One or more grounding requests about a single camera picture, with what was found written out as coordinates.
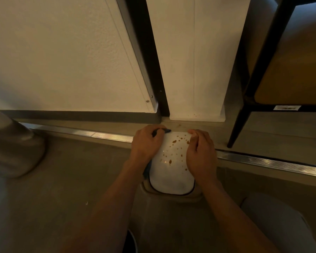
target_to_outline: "black chair leg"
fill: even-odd
[[[229,138],[227,147],[232,148],[233,144],[235,143],[236,139],[238,138],[242,128],[244,127],[245,123],[247,122],[251,113],[251,109],[248,105],[244,105],[240,110],[238,117],[236,118],[231,137]]]

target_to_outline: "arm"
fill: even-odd
[[[232,252],[279,253],[275,245],[225,192],[216,177],[217,156],[207,132],[189,130],[187,166],[217,219]]]
[[[158,152],[164,131],[152,132],[163,125],[149,125],[137,131],[131,154],[115,182],[103,194],[92,216],[79,234],[61,252],[122,252],[134,196],[143,180],[143,171]]]

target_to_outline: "metal threshold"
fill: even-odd
[[[83,129],[76,128],[67,128],[67,127],[58,127],[58,126],[48,126],[48,125],[39,125],[32,123],[21,123],[29,129],[37,129],[41,131],[48,132],[58,132],[70,135],[77,135],[83,137],[113,140],[125,143],[131,143],[133,136],[115,134],[109,132],[97,132],[97,131],[87,131]],[[259,166],[270,169],[277,169],[283,171],[289,171],[299,174],[305,174],[310,176],[316,176],[316,165],[296,163],[292,161],[279,160],[269,157],[250,155],[245,153],[237,153],[226,150],[217,149],[218,159],[233,161],[237,163],[244,163],[253,166]]]

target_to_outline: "sticker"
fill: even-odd
[[[298,111],[301,106],[275,106],[273,110]]]

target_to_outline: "gray pants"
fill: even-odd
[[[287,204],[254,193],[243,201],[241,209],[281,253],[316,253],[316,242],[307,222]]]

